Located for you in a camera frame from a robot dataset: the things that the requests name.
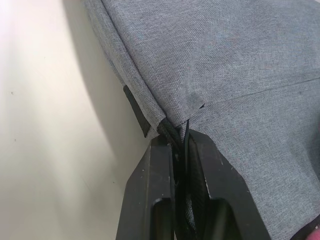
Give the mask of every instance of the gray fabric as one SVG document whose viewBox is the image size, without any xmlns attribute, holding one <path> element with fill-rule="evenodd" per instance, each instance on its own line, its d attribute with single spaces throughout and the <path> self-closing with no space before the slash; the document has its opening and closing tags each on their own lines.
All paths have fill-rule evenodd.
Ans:
<svg viewBox="0 0 320 240">
<path fill-rule="evenodd" d="M 85 4 L 150 136 L 165 116 L 175 127 L 190 119 L 244 177 L 274 240 L 320 214 L 318 2 Z"/>
</svg>

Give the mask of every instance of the white wall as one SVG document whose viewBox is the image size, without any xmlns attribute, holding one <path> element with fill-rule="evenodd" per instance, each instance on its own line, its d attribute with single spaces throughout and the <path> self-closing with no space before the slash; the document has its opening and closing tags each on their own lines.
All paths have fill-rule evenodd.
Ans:
<svg viewBox="0 0 320 240">
<path fill-rule="evenodd" d="M 79 1 L 0 1 L 0 239 L 115 239 L 147 145 Z"/>
</svg>

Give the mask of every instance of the gray fabric cover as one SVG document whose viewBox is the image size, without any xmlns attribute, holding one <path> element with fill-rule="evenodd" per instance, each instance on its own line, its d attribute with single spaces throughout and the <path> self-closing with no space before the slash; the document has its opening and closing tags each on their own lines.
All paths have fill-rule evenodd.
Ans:
<svg viewBox="0 0 320 240">
<path fill-rule="evenodd" d="M 320 214 L 318 2 L 85 5 L 150 136 L 165 116 L 209 135 L 245 179 L 273 240 L 290 239 Z"/>
</svg>

